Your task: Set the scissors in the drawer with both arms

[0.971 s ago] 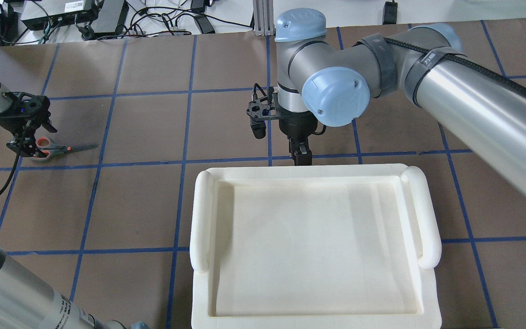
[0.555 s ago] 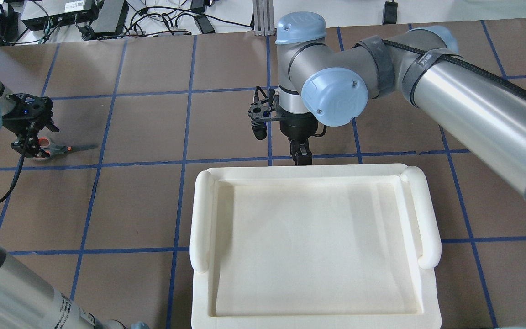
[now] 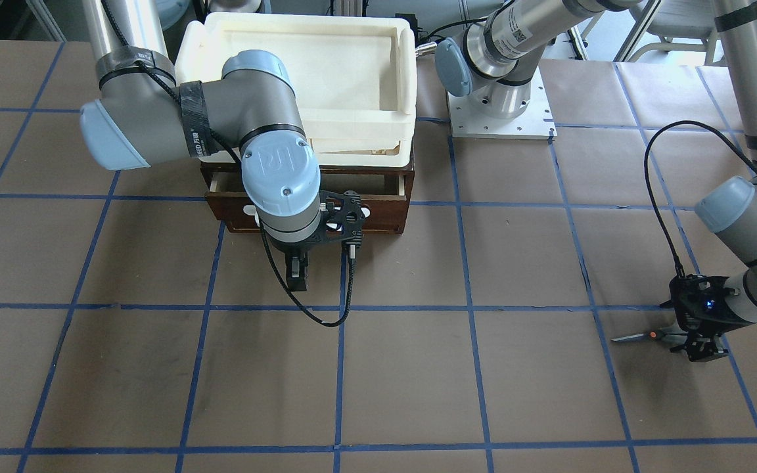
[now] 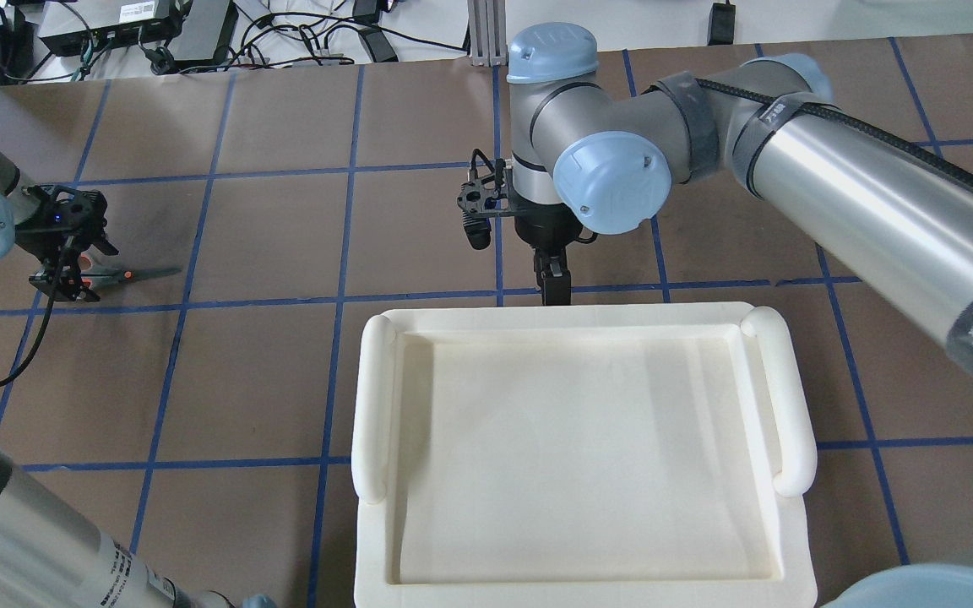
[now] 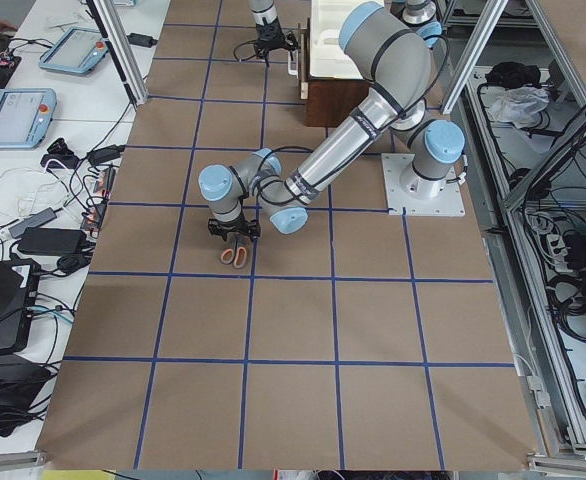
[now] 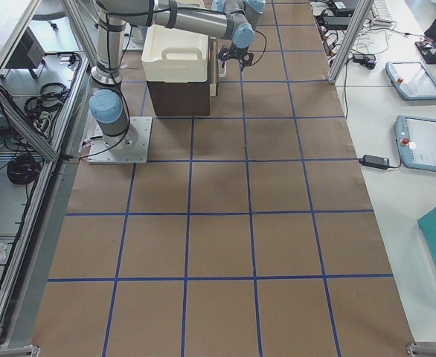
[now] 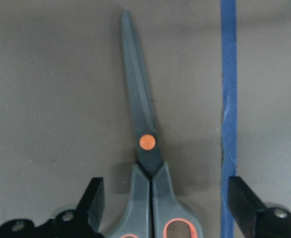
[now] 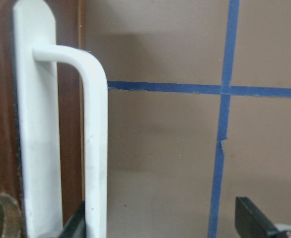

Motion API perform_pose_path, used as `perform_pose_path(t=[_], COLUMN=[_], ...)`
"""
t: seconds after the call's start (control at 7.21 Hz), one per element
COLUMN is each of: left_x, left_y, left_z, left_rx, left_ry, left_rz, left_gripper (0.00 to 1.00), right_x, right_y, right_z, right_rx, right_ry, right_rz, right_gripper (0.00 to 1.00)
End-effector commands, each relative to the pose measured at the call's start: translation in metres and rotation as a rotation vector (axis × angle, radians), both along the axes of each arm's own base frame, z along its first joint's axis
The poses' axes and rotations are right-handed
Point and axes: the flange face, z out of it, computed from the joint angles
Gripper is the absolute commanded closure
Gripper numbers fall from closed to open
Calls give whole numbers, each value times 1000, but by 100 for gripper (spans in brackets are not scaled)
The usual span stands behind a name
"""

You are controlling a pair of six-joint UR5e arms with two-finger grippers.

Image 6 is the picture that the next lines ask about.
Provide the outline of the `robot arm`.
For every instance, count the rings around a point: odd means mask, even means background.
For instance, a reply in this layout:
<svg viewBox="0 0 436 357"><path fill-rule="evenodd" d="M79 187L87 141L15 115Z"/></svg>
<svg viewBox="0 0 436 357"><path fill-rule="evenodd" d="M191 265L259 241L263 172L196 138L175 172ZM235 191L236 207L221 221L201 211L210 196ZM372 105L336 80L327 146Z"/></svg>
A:
<svg viewBox="0 0 436 357"><path fill-rule="evenodd" d="M129 109L121 92L120 66L125 27L185 30L231 41L222 54L252 64L248 48L266 3L264 1L214 1L206 10L178 1L97 1L98 44L92 69L94 90L89 109L97 121L108 149L122 149L136 140L130 128Z"/></svg>

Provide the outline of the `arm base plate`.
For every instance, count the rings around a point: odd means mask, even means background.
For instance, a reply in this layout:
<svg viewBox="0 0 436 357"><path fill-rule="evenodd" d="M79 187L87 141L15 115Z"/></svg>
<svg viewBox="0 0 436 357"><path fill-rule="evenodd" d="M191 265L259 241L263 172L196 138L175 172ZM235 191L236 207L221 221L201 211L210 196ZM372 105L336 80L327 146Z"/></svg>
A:
<svg viewBox="0 0 436 357"><path fill-rule="evenodd" d="M123 137L104 136L99 124L95 124L93 140L86 159L90 164L145 164L148 158L152 117L132 116L129 130Z"/></svg>

